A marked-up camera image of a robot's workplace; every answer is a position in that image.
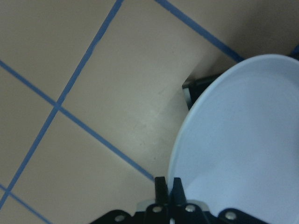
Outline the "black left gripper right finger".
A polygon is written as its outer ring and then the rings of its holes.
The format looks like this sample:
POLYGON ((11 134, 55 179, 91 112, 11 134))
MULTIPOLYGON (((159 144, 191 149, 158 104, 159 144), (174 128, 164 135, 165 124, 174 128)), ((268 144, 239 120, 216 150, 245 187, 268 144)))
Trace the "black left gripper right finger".
POLYGON ((175 207, 181 207, 186 204, 186 196, 183 189, 183 184, 180 178, 175 177, 173 180, 173 187, 171 190, 171 203, 175 207))

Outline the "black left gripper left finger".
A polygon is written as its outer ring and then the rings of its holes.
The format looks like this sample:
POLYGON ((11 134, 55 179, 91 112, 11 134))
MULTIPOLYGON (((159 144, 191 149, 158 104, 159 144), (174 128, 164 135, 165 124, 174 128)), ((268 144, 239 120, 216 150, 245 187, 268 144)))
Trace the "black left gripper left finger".
POLYGON ((168 204, 168 187, 166 184, 165 177, 155 177, 155 201, 159 205, 168 204))

